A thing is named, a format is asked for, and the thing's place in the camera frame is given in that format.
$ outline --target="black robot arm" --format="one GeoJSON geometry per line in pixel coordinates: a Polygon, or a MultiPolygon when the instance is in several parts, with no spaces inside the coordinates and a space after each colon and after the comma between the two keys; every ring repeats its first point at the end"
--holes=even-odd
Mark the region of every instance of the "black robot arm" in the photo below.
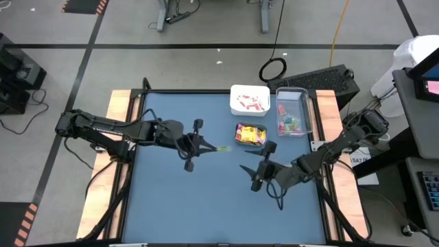
{"type": "Polygon", "coordinates": [[[279,208],[283,208],[283,196],[287,190],[298,183],[305,183],[310,180],[316,180],[317,188],[323,195],[324,200],[328,203],[336,218],[345,228],[349,237],[353,241],[365,241],[358,232],[350,225],[349,221],[331,199],[329,192],[322,183],[320,169],[324,164],[334,164],[337,162],[342,150],[354,146],[360,141],[376,141],[388,131],[389,123],[375,110],[363,110],[360,113],[353,113],[346,118],[344,129],[339,137],[329,143],[319,147],[317,152],[306,154],[298,157],[291,162],[291,166],[285,166],[269,159],[270,154],[276,151],[276,144],[268,141],[263,150],[252,152],[264,156],[259,162],[257,171],[248,167],[241,166],[252,179],[251,190],[259,191],[263,182],[272,185],[275,180],[281,187],[280,196],[272,196],[278,202],[279,208]]]}
{"type": "Polygon", "coordinates": [[[183,134],[183,124],[175,120],[156,118],[155,120],[126,123],[104,117],[97,117],[81,110],[70,110],[61,114],[55,131],[61,137],[82,138],[97,147],[104,148],[112,161],[131,163],[133,161],[129,142],[148,146],[157,145],[178,151],[181,159],[186,160],[185,170],[193,171],[192,158],[206,152],[215,152],[217,148],[207,143],[199,135],[203,120],[196,119],[193,133],[183,134]],[[103,133],[123,136],[115,141],[103,133]]]}

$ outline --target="computer screen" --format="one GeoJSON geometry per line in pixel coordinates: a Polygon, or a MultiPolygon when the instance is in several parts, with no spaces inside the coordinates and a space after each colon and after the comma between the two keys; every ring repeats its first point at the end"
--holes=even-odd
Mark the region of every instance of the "computer screen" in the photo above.
{"type": "Polygon", "coordinates": [[[434,93],[439,95],[439,82],[437,81],[427,81],[426,89],[429,93],[434,93]]]}
{"type": "Polygon", "coordinates": [[[439,78],[439,64],[436,64],[431,69],[423,74],[424,78],[439,78]]]}

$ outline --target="cable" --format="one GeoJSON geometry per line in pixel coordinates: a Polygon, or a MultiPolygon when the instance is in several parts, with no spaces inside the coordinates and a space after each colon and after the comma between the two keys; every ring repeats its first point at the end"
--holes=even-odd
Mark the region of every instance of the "cable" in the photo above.
{"type": "Polygon", "coordinates": [[[87,184],[87,188],[85,189],[85,198],[87,199],[87,193],[88,193],[88,189],[90,188],[92,182],[95,180],[95,178],[97,178],[102,172],[104,172],[106,169],[108,169],[112,164],[114,163],[114,161],[109,162],[109,164],[107,164],[106,166],[104,166],[104,168],[102,168],[100,171],[98,171],[88,182],[87,184]]]}
{"type": "Polygon", "coordinates": [[[279,16],[279,23],[278,23],[278,25],[277,25],[277,33],[276,33],[276,38],[274,39],[274,46],[273,46],[273,52],[272,52],[272,55],[271,55],[270,59],[269,59],[264,65],[262,65],[261,69],[259,69],[259,79],[260,79],[261,81],[265,82],[265,83],[268,83],[268,82],[271,81],[271,80],[281,79],[281,78],[285,75],[285,72],[287,72],[287,62],[285,61],[285,59],[283,59],[283,58],[273,58],[273,56],[274,56],[274,51],[276,50],[277,38],[278,38],[278,36],[279,36],[279,30],[280,30],[280,28],[281,28],[281,21],[282,21],[282,14],[283,14],[283,7],[284,7],[284,5],[285,5],[285,0],[282,1],[281,15],[279,16]],[[263,77],[263,71],[264,71],[264,69],[265,69],[269,64],[271,64],[272,62],[276,62],[276,61],[282,62],[282,65],[283,65],[282,71],[281,71],[277,76],[275,76],[275,77],[273,77],[273,78],[271,78],[271,79],[265,79],[265,78],[263,77]]]}
{"type": "Polygon", "coordinates": [[[368,214],[367,214],[366,211],[364,210],[363,204],[361,204],[361,210],[363,211],[363,215],[364,215],[364,218],[366,219],[366,223],[367,223],[367,225],[368,225],[368,229],[369,229],[369,234],[368,234],[368,236],[366,237],[366,240],[370,240],[370,238],[371,238],[372,235],[373,235],[372,224],[370,223],[370,220],[369,220],[369,216],[368,216],[368,214]]]}
{"type": "Polygon", "coordinates": [[[332,66],[333,52],[334,52],[334,47],[335,47],[335,42],[337,40],[338,32],[340,30],[340,27],[342,26],[344,15],[346,14],[350,2],[351,0],[346,0],[346,4],[344,4],[342,15],[340,16],[340,22],[338,23],[337,29],[335,30],[334,39],[332,40],[332,45],[331,45],[331,57],[329,58],[330,67],[332,66]]]}
{"type": "Polygon", "coordinates": [[[154,120],[157,121],[157,124],[158,124],[160,127],[163,127],[163,128],[165,128],[166,130],[169,131],[169,133],[171,134],[171,138],[172,138],[172,140],[174,141],[174,145],[176,146],[176,149],[177,149],[177,151],[178,151],[178,156],[179,156],[182,160],[187,160],[187,159],[188,159],[187,155],[184,154],[185,152],[182,150],[182,148],[181,148],[180,145],[178,144],[177,139],[174,137],[174,134],[172,133],[172,131],[171,131],[166,125],[164,125],[164,124],[162,123],[162,121],[160,121],[160,120],[158,119],[156,113],[155,113],[154,110],[152,110],[151,108],[146,109],[146,110],[141,114],[141,116],[138,117],[138,118],[136,118],[134,121],[132,121],[132,122],[130,122],[130,123],[127,123],[127,124],[116,125],[116,126],[118,126],[118,127],[126,127],[126,126],[130,126],[130,125],[132,125],[132,124],[134,124],[134,123],[140,121],[140,120],[143,118],[143,116],[145,116],[146,113],[148,113],[148,112],[151,112],[151,114],[152,114],[154,120]]]}
{"type": "Polygon", "coordinates": [[[348,110],[346,111],[346,116],[345,116],[344,118],[347,118],[348,115],[349,115],[349,108],[351,108],[351,101],[352,101],[352,100],[349,100],[349,103],[348,103],[348,110]]]}
{"type": "MultiPolygon", "coordinates": [[[[379,97],[377,99],[372,99],[368,104],[366,104],[366,106],[364,106],[361,110],[359,110],[356,115],[361,114],[365,110],[374,110],[377,107],[377,103],[379,104],[379,103],[383,102],[384,100],[386,100],[387,98],[389,98],[389,97],[393,96],[394,94],[396,94],[396,91],[393,91],[393,89],[395,89],[395,85],[386,94],[384,94],[383,96],[381,96],[381,97],[379,97]]],[[[347,114],[346,114],[345,118],[343,119],[343,121],[346,120],[346,118],[348,117],[348,114],[349,114],[349,112],[347,112],[347,114]]]]}
{"type": "Polygon", "coordinates": [[[151,23],[148,25],[148,28],[151,29],[151,30],[156,30],[156,29],[157,29],[157,26],[156,26],[156,27],[151,27],[152,24],[156,24],[156,25],[157,25],[157,22],[156,22],[156,21],[151,22],[151,23]]]}
{"type": "Polygon", "coordinates": [[[34,92],[32,93],[32,100],[35,101],[36,103],[35,103],[35,104],[33,104],[33,103],[27,103],[27,104],[30,105],[30,106],[39,106],[39,105],[43,104],[43,105],[46,106],[46,108],[44,108],[44,109],[43,109],[42,111],[40,111],[39,113],[36,113],[36,114],[30,119],[30,121],[26,124],[26,127],[25,127],[25,129],[24,129],[23,131],[21,131],[21,132],[17,132],[17,131],[15,131],[15,130],[13,130],[13,129],[7,127],[7,126],[3,123],[3,121],[0,119],[1,127],[5,128],[5,130],[8,130],[8,131],[10,131],[10,132],[12,132],[12,133],[14,133],[14,134],[17,134],[17,135],[20,135],[20,134],[23,134],[24,132],[26,132],[26,130],[29,128],[29,126],[30,126],[30,124],[32,123],[32,121],[33,121],[37,116],[43,114],[44,112],[46,112],[46,111],[49,109],[49,105],[46,104],[46,103],[44,103],[44,99],[46,98],[46,94],[47,94],[47,91],[46,91],[45,89],[38,89],[37,91],[34,91],[34,92]],[[39,92],[39,91],[42,91],[44,94],[43,94],[43,97],[42,97],[41,100],[36,100],[36,99],[35,99],[35,93],[36,93],[36,92],[39,92]]]}
{"type": "Polygon", "coordinates": [[[281,195],[278,196],[276,188],[274,187],[272,181],[267,181],[267,193],[268,193],[269,197],[276,199],[277,207],[280,210],[283,210],[283,197],[287,193],[287,190],[283,191],[283,189],[281,189],[281,195]],[[269,186],[271,186],[271,188],[273,188],[274,196],[270,193],[270,191],[268,189],[269,186]]]}
{"type": "Polygon", "coordinates": [[[0,4],[3,4],[3,3],[7,3],[7,5],[5,7],[0,7],[0,12],[1,12],[1,10],[7,9],[7,8],[9,8],[9,6],[11,6],[11,1],[0,1],[0,4]]]}
{"type": "Polygon", "coordinates": [[[428,238],[430,238],[431,240],[433,240],[433,241],[439,243],[439,239],[437,239],[437,238],[433,237],[432,235],[428,234],[426,231],[424,231],[424,230],[421,229],[419,226],[417,226],[413,221],[411,221],[407,216],[405,216],[403,213],[401,213],[401,212],[397,209],[397,207],[393,204],[393,202],[392,202],[391,200],[387,199],[385,196],[383,196],[383,195],[382,195],[381,193],[379,193],[378,191],[375,191],[374,189],[369,189],[369,188],[364,187],[364,186],[359,186],[359,187],[362,188],[362,189],[369,190],[369,191],[371,191],[371,192],[377,194],[377,195],[380,196],[381,198],[383,198],[388,204],[390,204],[390,205],[393,207],[393,209],[394,209],[396,212],[398,212],[398,213],[399,213],[404,219],[406,219],[406,220],[410,223],[410,226],[413,226],[416,230],[418,230],[418,231],[419,231],[420,233],[422,233],[423,235],[425,235],[425,236],[427,236],[428,238]]]}
{"type": "Polygon", "coordinates": [[[357,150],[360,151],[360,152],[362,152],[362,153],[365,154],[365,155],[370,155],[371,157],[373,157],[373,155],[372,155],[371,153],[367,154],[367,153],[363,152],[363,150],[361,150],[361,149],[357,149],[357,150]]]}
{"type": "Polygon", "coordinates": [[[378,138],[378,140],[380,140],[380,141],[389,141],[390,140],[390,135],[388,133],[386,133],[385,135],[387,135],[387,139],[380,139],[380,138],[378,138]]]}
{"type": "MultiPolygon", "coordinates": [[[[198,1],[197,8],[194,11],[192,11],[192,12],[189,11],[190,14],[193,14],[193,13],[197,12],[200,9],[201,1],[200,0],[197,0],[197,1],[198,1]]],[[[181,15],[182,14],[182,13],[180,13],[180,0],[176,0],[176,14],[177,15],[181,15]]]]}
{"type": "MultiPolygon", "coordinates": [[[[361,115],[362,113],[363,113],[363,111],[360,111],[359,113],[355,113],[355,116],[353,116],[352,119],[349,120],[349,121],[345,124],[345,126],[344,126],[343,129],[342,129],[342,131],[341,131],[340,134],[337,136],[337,138],[336,138],[337,141],[333,144],[333,146],[336,146],[336,145],[337,145],[338,141],[340,141],[340,137],[341,137],[341,136],[344,134],[344,132],[349,128],[349,125],[351,124],[352,121],[357,120],[357,123],[355,123],[355,125],[357,125],[357,124],[359,123],[359,121],[360,121],[360,117],[357,117],[357,116],[361,115]]],[[[326,158],[326,156],[327,156],[328,153],[329,153],[329,148],[328,148],[327,151],[323,154],[322,160],[320,161],[320,166],[321,166],[321,167],[324,166],[324,164],[325,164],[324,159],[326,158]]],[[[333,165],[333,164],[329,164],[329,165],[331,166],[331,173],[332,173],[332,171],[334,170],[334,165],[333,165]]]]}
{"type": "Polygon", "coordinates": [[[67,139],[68,137],[66,137],[64,139],[64,147],[66,148],[67,151],[69,151],[71,154],[73,154],[76,158],[78,158],[78,160],[80,160],[83,164],[85,164],[88,168],[93,169],[87,162],[85,162],[78,154],[76,154],[74,151],[72,151],[68,146],[67,146],[67,139]]]}

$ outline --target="power strip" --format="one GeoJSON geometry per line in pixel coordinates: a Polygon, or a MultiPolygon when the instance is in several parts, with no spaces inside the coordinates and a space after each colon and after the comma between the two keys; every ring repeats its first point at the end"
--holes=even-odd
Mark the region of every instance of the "power strip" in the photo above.
{"type": "Polygon", "coordinates": [[[174,16],[174,17],[170,17],[166,20],[167,23],[172,24],[172,23],[176,23],[177,21],[181,21],[187,17],[189,17],[191,15],[190,12],[185,12],[183,14],[180,14],[178,16],[174,16]]]}

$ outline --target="keyboard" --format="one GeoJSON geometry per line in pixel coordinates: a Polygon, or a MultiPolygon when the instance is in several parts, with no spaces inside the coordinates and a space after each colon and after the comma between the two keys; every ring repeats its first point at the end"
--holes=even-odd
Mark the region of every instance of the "keyboard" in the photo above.
{"type": "Polygon", "coordinates": [[[334,90],[336,93],[348,90],[346,76],[342,75],[338,69],[283,78],[272,82],[272,86],[276,89],[282,86],[297,86],[303,89],[334,90]]]}
{"type": "Polygon", "coordinates": [[[439,172],[418,172],[425,199],[431,211],[439,211],[439,172]]]}

